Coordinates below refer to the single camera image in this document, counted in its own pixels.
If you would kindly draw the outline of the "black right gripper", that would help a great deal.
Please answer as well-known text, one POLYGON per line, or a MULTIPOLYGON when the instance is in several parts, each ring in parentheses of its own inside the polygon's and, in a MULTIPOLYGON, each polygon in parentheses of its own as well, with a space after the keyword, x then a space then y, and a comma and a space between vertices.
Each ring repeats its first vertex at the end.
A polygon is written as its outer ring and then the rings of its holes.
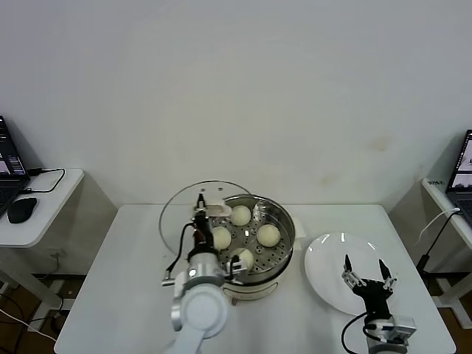
POLYGON ((342 279, 353 293, 364 301, 366 321, 388 320, 391 318, 387 300, 393 295, 393 287, 397 279, 392 276, 388 266, 382 259, 378 260, 383 283, 377 280, 362 280, 352 268, 349 256, 344 256, 342 279))

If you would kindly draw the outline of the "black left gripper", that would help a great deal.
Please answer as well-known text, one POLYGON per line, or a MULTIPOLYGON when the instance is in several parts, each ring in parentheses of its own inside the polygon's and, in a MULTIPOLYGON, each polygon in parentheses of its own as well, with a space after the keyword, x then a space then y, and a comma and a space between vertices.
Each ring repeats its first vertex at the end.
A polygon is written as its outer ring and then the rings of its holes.
POLYGON ((216 254, 211 223, 207 217, 207 204, 202 193, 198 194, 194 219, 194 248, 191 254, 216 254))

